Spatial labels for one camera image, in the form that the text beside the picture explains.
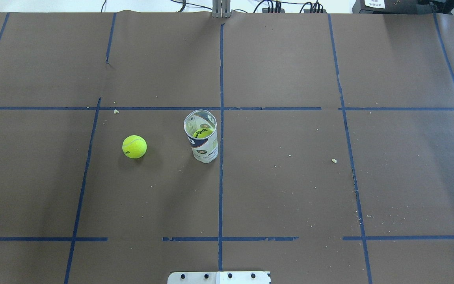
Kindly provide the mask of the clear tennis ball can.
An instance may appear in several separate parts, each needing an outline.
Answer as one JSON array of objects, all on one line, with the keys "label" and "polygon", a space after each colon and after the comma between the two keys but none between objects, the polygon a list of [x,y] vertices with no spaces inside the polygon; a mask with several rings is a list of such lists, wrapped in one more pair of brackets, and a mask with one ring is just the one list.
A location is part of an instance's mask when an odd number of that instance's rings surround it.
[{"label": "clear tennis ball can", "polygon": [[195,110],[184,119],[184,131],[193,156],[202,163],[210,163],[218,155],[217,120],[203,109]]}]

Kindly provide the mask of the yellow tennis ball on table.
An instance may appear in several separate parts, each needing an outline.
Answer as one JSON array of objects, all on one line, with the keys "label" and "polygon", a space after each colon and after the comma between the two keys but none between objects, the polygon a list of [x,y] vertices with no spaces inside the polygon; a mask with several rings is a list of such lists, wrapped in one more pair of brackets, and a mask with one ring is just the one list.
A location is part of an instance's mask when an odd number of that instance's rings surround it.
[{"label": "yellow tennis ball on table", "polygon": [[146,154],[147,143],[139,135],[130,135],[124,139],[121,149],[126,157],[138,159]]}]

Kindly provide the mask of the yellow tennis ball in can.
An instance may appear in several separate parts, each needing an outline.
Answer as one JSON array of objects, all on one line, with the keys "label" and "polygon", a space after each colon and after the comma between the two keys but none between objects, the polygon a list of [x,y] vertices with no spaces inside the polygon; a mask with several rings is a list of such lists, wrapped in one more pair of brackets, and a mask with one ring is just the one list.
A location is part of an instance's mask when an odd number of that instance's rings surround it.
[{"label": "yellow tennis ball in can", "polygon": [[192,137],[197,139],[197,140],[203,140],[206,139],[209,135],[213,134],[213,130],[211,128],[198,128],[193,134]]}]

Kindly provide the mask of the white metal base plate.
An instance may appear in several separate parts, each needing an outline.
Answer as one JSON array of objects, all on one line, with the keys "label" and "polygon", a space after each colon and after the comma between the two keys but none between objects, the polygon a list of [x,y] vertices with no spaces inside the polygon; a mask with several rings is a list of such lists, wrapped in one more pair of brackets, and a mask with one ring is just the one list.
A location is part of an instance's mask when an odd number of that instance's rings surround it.
[{"label": "white metal base plate", "polygon": [[168,284],[270,284],[267,271],[194,271],[174,272]]}]

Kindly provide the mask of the grey aluminium post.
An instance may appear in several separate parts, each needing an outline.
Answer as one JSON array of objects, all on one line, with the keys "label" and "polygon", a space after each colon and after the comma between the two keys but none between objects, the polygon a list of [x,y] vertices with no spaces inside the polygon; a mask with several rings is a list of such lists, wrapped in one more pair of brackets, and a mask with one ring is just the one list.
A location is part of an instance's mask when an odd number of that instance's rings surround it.
[{"label": "grey aluminium post", "polygon": [[230,0],[213,0],[212,17],[213,18],[230,18],[232,15]]}]

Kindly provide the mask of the brown paper table cover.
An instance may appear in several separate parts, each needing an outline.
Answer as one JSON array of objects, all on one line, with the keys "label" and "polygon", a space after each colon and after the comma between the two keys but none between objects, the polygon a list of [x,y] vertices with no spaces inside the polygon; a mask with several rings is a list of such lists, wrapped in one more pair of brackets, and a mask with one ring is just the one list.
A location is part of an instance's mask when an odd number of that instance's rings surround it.
[{"label": "brown paper table cover", "polygon": [[218,270],[454,284],[454,15],[0,13],[0,284]]}]

